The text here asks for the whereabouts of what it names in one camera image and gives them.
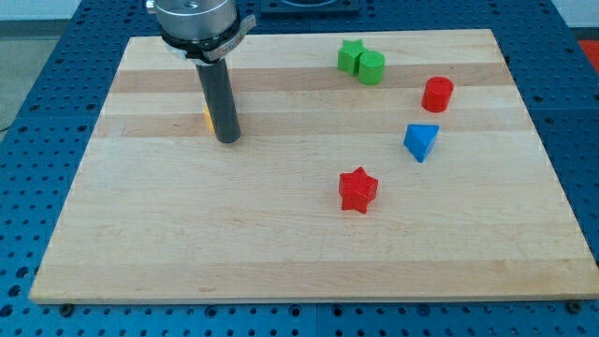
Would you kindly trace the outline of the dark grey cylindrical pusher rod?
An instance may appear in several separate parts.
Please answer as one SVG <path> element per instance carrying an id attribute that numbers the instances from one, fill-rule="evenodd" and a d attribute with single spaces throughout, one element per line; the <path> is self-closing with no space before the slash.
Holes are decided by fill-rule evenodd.
<path id="1" fill-rule="evenodd" d="M 226 60 L 208 66 L 197 66 L 202 91 L 211 115 L 216 138 L 222 143 L 233 143 L 241 137 Z"/>

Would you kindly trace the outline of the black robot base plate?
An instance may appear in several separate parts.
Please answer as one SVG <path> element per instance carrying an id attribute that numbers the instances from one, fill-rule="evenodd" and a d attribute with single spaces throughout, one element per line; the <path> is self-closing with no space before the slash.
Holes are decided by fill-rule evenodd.
<path id="1" fill-rule="evenodd" d="M 260 0 L 260 13 L 284 14 L 359 14 L 360 0 Z"/>

